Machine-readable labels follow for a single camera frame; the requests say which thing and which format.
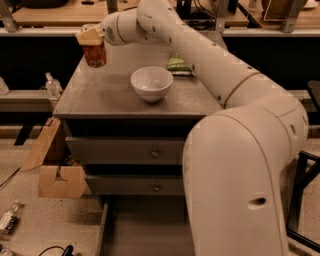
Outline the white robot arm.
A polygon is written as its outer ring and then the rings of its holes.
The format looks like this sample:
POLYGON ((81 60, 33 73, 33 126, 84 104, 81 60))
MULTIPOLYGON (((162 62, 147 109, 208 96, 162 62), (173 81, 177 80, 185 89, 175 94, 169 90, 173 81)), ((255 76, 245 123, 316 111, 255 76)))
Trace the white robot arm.
POLYGON ((308 136, 300 101, 186 25, 168 0, 140 0, 76 36, 82 45, 160 40, 222 109, 199 121, 183 150, 196 256, 288 256, 280 174, 308 136))

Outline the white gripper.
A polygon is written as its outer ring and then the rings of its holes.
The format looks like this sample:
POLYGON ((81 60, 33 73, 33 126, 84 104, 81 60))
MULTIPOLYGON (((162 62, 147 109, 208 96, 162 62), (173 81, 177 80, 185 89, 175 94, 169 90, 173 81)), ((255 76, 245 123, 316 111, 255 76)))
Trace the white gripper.
POLYGON ((81 31, 76 34, 78 43, 89 46, 100 45, 103 42, 104 35, 104 39, 108 44, 113 46, 120 45, 121 38, 117 28, 118 16, 118 13, 112 13, 107 15, 101 24, 84 24, 81 27, 81 31))

